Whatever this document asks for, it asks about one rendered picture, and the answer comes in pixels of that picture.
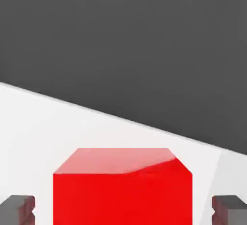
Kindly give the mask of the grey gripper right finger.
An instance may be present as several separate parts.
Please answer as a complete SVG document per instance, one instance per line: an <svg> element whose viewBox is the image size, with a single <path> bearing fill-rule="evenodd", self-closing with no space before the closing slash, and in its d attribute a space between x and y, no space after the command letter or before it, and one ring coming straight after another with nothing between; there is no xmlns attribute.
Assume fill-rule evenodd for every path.
<svg viewBox="0 0 247 225"><path fill-rule="evenodd" d="M212 197L212 225L247 225L247 204L236 195Z"/></svg>

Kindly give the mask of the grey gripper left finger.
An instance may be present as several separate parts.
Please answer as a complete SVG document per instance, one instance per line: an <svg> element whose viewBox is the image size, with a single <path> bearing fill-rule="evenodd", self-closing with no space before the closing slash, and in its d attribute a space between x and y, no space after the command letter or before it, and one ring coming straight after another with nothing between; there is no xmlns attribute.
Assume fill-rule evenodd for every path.
<svg viewBox="0 0 247 225"><path fill-rule="evenodd" d="M35 197L11 195L0 204L0 225L35 225Z"/></svg>

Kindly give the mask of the small red cube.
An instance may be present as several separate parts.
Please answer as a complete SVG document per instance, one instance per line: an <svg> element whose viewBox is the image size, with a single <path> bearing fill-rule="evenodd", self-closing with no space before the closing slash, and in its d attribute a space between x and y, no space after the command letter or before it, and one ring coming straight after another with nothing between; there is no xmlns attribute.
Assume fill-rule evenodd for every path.
<svg viewBox="0 0 247 225"><path fill-rule="evenodd" d="M53 174L53 225L192 225L192 173L167 148L79 148Z"/></svg>

